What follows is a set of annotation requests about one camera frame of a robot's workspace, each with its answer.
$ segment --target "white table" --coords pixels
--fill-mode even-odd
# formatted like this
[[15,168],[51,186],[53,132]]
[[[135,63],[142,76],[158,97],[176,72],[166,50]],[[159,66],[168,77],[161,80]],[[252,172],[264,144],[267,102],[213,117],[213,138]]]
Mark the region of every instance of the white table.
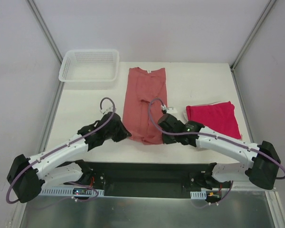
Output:
[[[121,62],[116,85],[110,90],[67,90],[60,98],[57,114],[47,145],[47,150],[66,141],[85,125],[99,120],[100,100],[108,96],[116,104],[117,113],[122,117],[127,88],[129,68],[145,70],[166,68],[168,106],[178,110],[177,118],[185,122],[182,112],[187,105],[210,104],[231,101],[244,141],[249,136],[242,109],[228,64],[203,63],[145,63]],[[102,146],[74,157],[87,162],[147,162],[147,163],[233,163],[234,159],[220,153],[183,146],[143,145],[126,139],[119,143],[107,140]]]

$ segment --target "red cloth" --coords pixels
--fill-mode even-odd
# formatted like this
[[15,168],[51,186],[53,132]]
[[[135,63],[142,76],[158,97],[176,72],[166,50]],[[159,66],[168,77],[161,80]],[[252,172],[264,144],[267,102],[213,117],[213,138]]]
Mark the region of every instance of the red cloth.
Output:
[[[132,134],[130,139],[143,144],[162,144],[162,133],[148,116],[148,105],[156,97],[167,105],[165,68],[150,73],[139,67],[130,68],[123,108],[123,124]],[[152,104],[151,114],[155,122],[162,117],[160,102]]]
[[188,120],[199,122],[221,134],[241,139],[234,116],[234,105],[229,101],[220,104],[187,106]]

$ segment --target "clothing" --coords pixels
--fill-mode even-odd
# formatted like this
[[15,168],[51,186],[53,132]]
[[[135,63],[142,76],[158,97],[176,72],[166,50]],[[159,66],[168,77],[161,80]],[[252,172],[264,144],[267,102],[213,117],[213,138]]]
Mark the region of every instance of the clothing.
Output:
[[[139,67],[130,68],[123,109],[123,124],[132,134],[130,139],[143,144],[162,144],[162,133],[148,116],[148,105],[156,97],[167,105],[165,68],[150,73]],[[162,117],[160,102],[152,104],[151,114],[155,122]]]
[[241,139],[234,116],[234,105],[229,101],[220,104],[187,106],[188,120],[199,122],[221,134]]

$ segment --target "plastic basket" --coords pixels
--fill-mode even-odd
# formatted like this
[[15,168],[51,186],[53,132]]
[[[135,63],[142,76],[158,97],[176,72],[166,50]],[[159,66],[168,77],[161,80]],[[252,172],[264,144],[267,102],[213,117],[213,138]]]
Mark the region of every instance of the plastic basket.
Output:
[[70,50],[63,58],[59,80],[67,89],[108,89],[118,74],[117,50]]

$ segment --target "gray floor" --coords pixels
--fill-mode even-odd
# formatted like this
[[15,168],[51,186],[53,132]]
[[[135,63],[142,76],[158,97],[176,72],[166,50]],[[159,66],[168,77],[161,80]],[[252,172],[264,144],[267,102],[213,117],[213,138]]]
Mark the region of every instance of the gray floor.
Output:
[[259,228],[275,227],[264,192],[232,191],[219,206],[196,209],[190,199],[98,198],[91,202],[37,197],[26,208],[21,228]]

